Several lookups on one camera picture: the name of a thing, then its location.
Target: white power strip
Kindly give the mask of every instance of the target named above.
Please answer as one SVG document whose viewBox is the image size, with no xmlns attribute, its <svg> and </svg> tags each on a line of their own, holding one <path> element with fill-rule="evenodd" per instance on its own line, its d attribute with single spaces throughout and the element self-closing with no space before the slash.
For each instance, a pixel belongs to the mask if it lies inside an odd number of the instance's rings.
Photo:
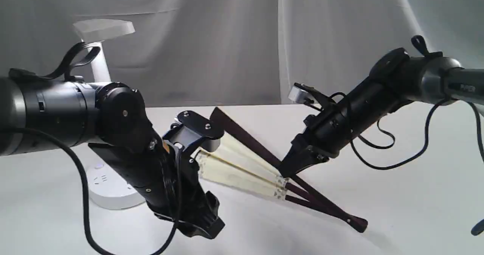
<svg viewBox="0 0 484 255">
<path fill-rule="evenodd" d="M 145 202 L 109 165 L 100 163 L 86 172 L 88 177 L 89 197 L 99 207 L 109 210 L 122 210 Z"/>
</svg>

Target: screw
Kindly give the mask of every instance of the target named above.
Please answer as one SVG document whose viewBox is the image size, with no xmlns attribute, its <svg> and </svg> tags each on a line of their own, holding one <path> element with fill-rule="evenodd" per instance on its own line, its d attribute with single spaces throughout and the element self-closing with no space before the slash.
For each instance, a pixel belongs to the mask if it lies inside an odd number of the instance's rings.
<svg viewBox="0 0 484 255">
<path fill-rule="evenodd" d="M 148 146 L 149 150 L 153 150 L 156 146 L 156 143 L 158 143 L 156 140 L 150 141 L 150 146 Z"/>
</svg>

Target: white desk lamp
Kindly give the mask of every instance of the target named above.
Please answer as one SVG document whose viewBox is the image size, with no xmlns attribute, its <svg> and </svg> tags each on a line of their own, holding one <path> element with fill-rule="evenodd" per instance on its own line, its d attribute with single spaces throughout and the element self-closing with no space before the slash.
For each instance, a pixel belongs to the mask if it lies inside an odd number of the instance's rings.
<svg viewBox="0 0 484 255">
<path fill-rule="evenodd" d="M 90 63 L 95 82 L 111 82 L 102 41 L 134 33 L 133 23 L 119 19 L 88 19 L 74 23 L 74 28 L 84 42 L 95 43 L 101 48 Z M 145 202 L 131 185 L 103 162 L 90 167 L 87 176 L 89 196 L 100 207 L 121 210 Z"/>
</svg>

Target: white table surface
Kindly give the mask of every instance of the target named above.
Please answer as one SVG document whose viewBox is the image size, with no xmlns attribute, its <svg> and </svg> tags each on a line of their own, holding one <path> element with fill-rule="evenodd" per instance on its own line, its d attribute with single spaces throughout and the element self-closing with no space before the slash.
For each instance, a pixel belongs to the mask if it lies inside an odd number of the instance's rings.
<svg viewBox="0 0 484 255">
<path fill-rule="evenodd" d="M 430 105 L 414 103 L 382 120 L 397 137 L 394 148 L 376 150 L 360 141 L 357 148 L 370 162 L 389 165 L 419 151 Z M 189 108 L 208 117 L 213 108 Z M 163 134 L 184 108 L 149 109 Z M 304 106 L 224 107 L 233 119 L 283 157 L 311 112 Z M 370 128 L 375 143 L 389 139 Z M 100 159 L 85 145 L 75 148 L 84 165 Z M 0 254 L 93 255 L 83 235 L 81 188 L 74 164 L 62 151 L 0 159 Z M 226 223 L 215 240 L 177 233 L 165 254 L 199 255 L 377 255 L 476 254 L 484 236 L 470 229 L 484 218 L 484 176 L 472 111 L 465 103 L 442 107 L 434 114 L 430 145 L 418 160 L 396 170 L 364 166 L 347 147 L 335 160 L 301 174 L 347 212 L 369 221 L 360 234 L 323 214 L 287 202 L 261 198 L 202 182 L 220 200 Z M 111 211 L 91 203 L 95 240 L 120 255 L 143 255 L 158 249 L 171 223 L 156 219 L 146 205 Z"/>
</svg>

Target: white backdrop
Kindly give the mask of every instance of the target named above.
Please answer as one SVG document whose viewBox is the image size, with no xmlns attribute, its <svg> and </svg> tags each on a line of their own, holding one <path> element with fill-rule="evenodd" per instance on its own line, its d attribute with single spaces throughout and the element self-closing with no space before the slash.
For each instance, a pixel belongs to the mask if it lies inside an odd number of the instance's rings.
<svg viewBox="0 0 484 255">
<path fill-rule="evenodd" d="M 0 0 L 0 75 L 52 71 L 79 39 L 72 23 L 131 20 L 104 46 L 111 74 L 147 106 L 277 104 L 294 81 L 348 92 L 387 51 L 424 34 L 483 67 L 484 0 Z M 79 73 L 90 77 L 85 67 Z"/>
</svg>

